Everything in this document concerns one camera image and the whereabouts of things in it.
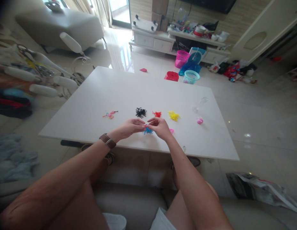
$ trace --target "hand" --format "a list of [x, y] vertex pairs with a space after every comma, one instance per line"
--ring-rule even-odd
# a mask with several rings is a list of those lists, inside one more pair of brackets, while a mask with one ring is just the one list
[[115, 143], [117, 143], [119, 140], [130, 137], [134, 133], [143, 132], [145, 130], [144, 125], [145, 122], [140, 118], [129, 119], [124, 124], [111, 131], [107, 135]]
[[149, 119], [147, 122], [150, 122], [147, 125], [147, 128], [155, 131], [157, 136], [160, 137], [161, 139], [167, 141], [169, 138], [173, 137], [165, 119], [162, 119], [159, 117], [153, 117]]

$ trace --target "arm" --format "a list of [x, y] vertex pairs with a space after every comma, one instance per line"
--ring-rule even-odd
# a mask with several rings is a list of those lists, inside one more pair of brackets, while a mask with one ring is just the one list
[[180, 190], [196, 229], [232, 229], [218, 199], [189, 161], [164, 119], [148, 120], [149, 129], [163, 139], [170, 150]]
[[[130, 119], [108, 133], [114, 141], [145, 130], [141, 119]], [[98, 140], [88, 149], [45, 174], [1, 214], [3, 229], [40, 229], [56, 216], [90, 177], [110, 148]]]

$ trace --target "brown leather watch strap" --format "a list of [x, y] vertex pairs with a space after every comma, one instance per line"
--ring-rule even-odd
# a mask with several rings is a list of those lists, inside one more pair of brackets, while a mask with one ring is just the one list
[[110, 139], [110, 137], [107, 136], [107, 134], [102, 134], [99, 139], [101, 139], [105, 144], [106, 146], [108, 146], [109, 148], [114, 148], [116, 146], [116, 143]]

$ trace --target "cardboard box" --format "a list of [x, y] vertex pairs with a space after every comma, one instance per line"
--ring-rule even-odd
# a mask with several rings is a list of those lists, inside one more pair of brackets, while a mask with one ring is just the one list
[[169, 21], [170, 21], [169, 18], [162, 18], [161, 26], [160, 26], [161, 31], [163, 31], [163, 32], [167, 31]]
[[152, 22], [153, 21], [156, 21], [156, 23], [158, 23], [157, 30], [160, 30], [161, 19], [162, 19], [162, 15], [161, 14], [156, 14], [156, 13], [152, 12]]
[[152, 12], [166, 15], [168, 11], [168, 0], [152, 0]]

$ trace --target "blue basket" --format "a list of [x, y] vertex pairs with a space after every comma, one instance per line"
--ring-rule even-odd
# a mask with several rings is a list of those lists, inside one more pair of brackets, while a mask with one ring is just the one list
[[193, 70], [187, 70], [184, 73], [183, 83], [193, 85], [195, 83], [195, 81], [199, 80], [199, 78], [200, 78], [200, 76], [197, 72], [195, 72]]

